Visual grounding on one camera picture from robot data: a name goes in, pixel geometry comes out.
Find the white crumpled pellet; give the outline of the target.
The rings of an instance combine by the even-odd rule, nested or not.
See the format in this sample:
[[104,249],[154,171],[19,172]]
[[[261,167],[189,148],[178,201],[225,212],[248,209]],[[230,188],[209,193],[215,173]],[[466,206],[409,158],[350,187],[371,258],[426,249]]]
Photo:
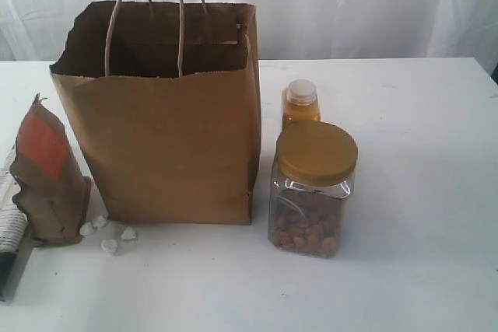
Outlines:
[[104,253],[113,256],[118,253],[120,246],[115,239],[105,239],[101,241],[100,247]]
[[130,242],[136,239],[137,233],[131,226],[126,227],[121,234],[121,241],[123,242]]
[[81,236],[89,236],[95,233],[96,227],[93,225],[92,222],[86,222],[84,223],[80,229],[79,229],[79,234]]
[[107,225],[107,218],[103,215],[98,215],[92,220],[92,225],[96,230],[102,229]]

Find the small brown paper pouch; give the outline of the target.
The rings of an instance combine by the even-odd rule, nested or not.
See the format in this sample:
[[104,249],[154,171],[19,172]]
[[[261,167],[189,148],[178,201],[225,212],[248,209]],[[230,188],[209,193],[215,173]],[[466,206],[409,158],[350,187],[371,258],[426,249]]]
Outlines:
[[16,136],[9,172],[20,191],[13,203],[26,216],[37,246],[80,243],[92,180],[83,176],[65,126],[36,95]]

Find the yellow juice bottle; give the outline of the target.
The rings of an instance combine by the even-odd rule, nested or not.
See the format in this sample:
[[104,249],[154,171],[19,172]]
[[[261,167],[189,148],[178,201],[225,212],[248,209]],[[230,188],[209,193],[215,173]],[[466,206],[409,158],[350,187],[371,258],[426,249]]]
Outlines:
[[320,121],[315,84],[306,79],[293,80],[282,91],[282,129],[298,121]]

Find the dark blue pasta packet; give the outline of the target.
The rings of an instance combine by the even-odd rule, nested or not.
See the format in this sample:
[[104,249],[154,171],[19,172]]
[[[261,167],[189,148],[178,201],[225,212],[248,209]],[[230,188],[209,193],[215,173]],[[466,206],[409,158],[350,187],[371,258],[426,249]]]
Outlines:
[[9,299],[9,279],[27,228],[26,216],[12,200],[19,192],[19,186],[10,173],[15,157],[16,148],[13,146],[1,167],[1,302]]

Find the clear nut jar gold lid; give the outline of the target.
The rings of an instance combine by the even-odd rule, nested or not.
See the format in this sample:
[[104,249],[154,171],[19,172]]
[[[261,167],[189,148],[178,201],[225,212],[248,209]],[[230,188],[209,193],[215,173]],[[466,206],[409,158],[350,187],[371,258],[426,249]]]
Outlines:
[[291,253],[329,258],[354,190],[358,148],[345,130],[321,121],[287,125],[276,142],[268,240]]

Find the large brown paper bag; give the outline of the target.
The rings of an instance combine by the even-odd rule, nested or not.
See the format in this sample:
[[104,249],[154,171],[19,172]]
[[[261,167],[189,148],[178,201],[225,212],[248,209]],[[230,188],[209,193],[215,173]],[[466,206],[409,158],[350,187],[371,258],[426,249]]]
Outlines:
[[254,5],[92,2],[50,71],[112,219],[251,222],[261,154]]

